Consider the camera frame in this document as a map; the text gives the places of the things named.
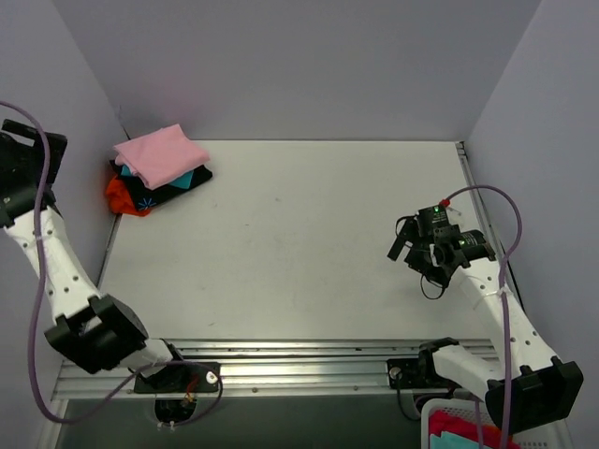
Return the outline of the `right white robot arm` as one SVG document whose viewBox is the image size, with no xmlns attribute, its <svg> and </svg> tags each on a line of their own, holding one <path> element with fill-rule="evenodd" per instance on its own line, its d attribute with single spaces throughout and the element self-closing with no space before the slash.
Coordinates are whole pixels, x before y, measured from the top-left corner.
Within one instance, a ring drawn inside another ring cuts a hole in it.
<svg viewBox="0 0 599 449">
<path fill-rule="evenodd" d="M 425 385 L 458 385 L 481 399 L 493 424 L 513 435 L 569 416 L 583 384 L 576 362 L 564 362 L 541 338 L 479 230 L 463 231 L 442 204 L 399 218 L 388 251 L 441 290 L 457 286 L 489 334 L 500 366 L 445 337 L 418 348 L 416 375 Z"/>
</svg>

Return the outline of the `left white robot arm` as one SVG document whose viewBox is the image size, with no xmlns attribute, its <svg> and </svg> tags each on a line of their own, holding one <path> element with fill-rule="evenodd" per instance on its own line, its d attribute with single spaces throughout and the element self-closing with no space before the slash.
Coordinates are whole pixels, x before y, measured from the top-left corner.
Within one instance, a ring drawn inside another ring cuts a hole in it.
<svg viewBox="0 0 599 449">
<path fill-rule="evenodd" d="M 66 150 L 66 137 L 45 136 L 50 170 L 42 181 L 43 137 L 10 119 L 1 125 L 1 226 L 21 247 L 43 281 L 51 304 L 49 345 L 81 369 L 95 374 L 117 367 L 149 365 L 148 376 L 168 392 L 182 390 L 189 369 L 174 347 L 155 340 L 122 301 L 101 293 L 70 246 L 51 186 Z"/>
</svg>

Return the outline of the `pink t-shirt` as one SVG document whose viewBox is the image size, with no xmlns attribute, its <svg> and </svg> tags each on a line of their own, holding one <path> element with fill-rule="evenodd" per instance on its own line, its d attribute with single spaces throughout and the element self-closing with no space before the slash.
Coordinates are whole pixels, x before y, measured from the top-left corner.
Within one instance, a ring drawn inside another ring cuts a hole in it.
<svg viewBox="0 0 599 449">
<path fill-rule="evenodd" d="M 205 165 L 209 153 L 189 139 L 179 124 L 114 146 L 115 162 L 127 166 L 150 190 L 167 185 Z"/>
</svg>

